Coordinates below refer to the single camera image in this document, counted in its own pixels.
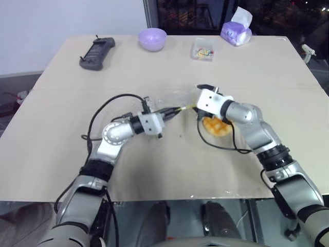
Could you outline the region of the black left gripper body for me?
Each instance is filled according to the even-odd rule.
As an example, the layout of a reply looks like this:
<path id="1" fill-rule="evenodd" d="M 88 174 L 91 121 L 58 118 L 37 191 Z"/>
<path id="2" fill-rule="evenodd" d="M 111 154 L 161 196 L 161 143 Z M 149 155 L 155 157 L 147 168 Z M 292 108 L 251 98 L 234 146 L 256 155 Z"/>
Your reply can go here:
<path id="1" fill-rule="evenodd" d="M 160 110 L 160 113 L 162 115 L 162 120 L 164 122 L 166 122 L 166 121 L 169 121 L 172 118 L 174 118 L 176 115 L 172 114 L 172 112 L 173 111 L 171 110 L 171 108 L 163 108 L 163 109 L 161 109 Z"/>

